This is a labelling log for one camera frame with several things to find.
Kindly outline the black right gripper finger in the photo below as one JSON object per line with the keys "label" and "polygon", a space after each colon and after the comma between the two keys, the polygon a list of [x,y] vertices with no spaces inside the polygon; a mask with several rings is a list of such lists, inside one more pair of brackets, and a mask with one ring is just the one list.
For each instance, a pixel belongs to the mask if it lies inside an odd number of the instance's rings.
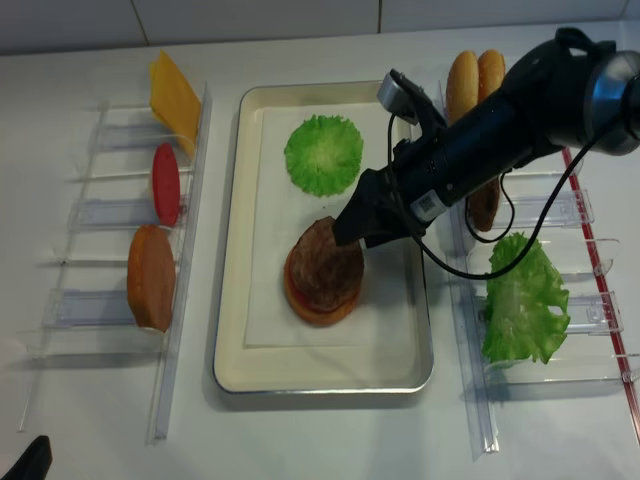
{"label": "black right gripper finger", "polygon": [[412,238],[413,236],[422,238],[425,232],[426,226],[423,224],[409,223],[409,226],[406,226],[401,220],[394,219],[385,226],[381,226],[367,234],[364,237],[364,243],[367,248],[374,248],[395,240]]}

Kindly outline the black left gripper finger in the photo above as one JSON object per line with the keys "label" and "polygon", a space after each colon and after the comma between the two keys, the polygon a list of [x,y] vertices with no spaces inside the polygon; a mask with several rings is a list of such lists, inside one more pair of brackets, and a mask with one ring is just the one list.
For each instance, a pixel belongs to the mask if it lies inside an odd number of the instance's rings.
{"label": "black left gripper finger", "polygon": [[336,218],[332,231],[335,243],[345,246],[376,234],[378,227],[375,204],[369,197],[355,192]]}

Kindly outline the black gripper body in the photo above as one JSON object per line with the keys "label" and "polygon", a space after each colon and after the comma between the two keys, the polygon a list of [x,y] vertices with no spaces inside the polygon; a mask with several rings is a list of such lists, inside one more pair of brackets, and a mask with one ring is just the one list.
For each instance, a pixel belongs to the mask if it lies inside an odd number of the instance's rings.
{"label": "black gripper body", "polygon": [[530,132],[492,97],[452,126],[392,150],[392,164],[359,180],[361,235],[422,235],[459,200],[530,156]]}

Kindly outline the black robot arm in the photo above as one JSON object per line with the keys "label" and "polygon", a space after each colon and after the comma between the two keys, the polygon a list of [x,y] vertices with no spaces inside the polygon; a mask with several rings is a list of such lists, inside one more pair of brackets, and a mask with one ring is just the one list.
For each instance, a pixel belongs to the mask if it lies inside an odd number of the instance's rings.
{"label": "black robot arm", "polygon": [[639,55],[560,28],[506,73],[501,86],[447,125],[422,89],[395,69],[378,91],[422,135],[365,170],[335,220],[334,238],[369,247],[424,234],[440,214],[504,172],[563,147],[620,156],[639,146]]}

